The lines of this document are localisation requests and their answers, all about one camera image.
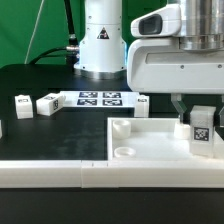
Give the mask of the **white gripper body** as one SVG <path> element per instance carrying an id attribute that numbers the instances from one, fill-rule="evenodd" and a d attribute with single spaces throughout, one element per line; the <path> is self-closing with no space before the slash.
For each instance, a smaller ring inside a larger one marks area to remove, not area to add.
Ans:
<path id="1" fill-rule="evenodd" d="M 127 83 L 136 92 L 224 94 L 224 49 L 185 51 L 177 38 L 138 39 L 129 47 Z"/>

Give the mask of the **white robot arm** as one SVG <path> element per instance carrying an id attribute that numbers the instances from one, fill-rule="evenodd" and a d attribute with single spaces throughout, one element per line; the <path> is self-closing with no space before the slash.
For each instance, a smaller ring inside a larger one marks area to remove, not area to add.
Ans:
<path id="1" fill-rule="evenodd" d="M 184 94 L 221 95 L 224 126 L 224 0 L 167 0 L 132 21 L 131 45 L 121 37 L 122 0 L 84 4 L 85 36 L 75 69 L 94 79 L 125 70 L 131 90 L 169 93 L 181 121 Z"/>

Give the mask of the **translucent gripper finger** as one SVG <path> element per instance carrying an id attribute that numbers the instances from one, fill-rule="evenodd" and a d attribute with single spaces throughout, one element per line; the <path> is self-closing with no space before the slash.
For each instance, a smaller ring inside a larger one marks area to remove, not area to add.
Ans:
<path id="1" fill-rule="evenodd" d="M 178 93 L 173 93 L 171 95 L 171 102 L 179 114 L 180 122 L 183 123 L 184 122 L 184 114 L 187 110 L 187 107 L 185 106 L 185 104 L 182 100 L 182 95 L 178 94 Z"/>

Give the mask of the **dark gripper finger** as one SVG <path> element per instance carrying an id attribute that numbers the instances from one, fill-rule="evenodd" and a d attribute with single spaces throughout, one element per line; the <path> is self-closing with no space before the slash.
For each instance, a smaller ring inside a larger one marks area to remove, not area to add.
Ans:
<path id="1" fill-rule="evenodd" d="M 224 127 L 224 94 L 221 96 L 222 108 L 219 112 L 219 126 Z"/>

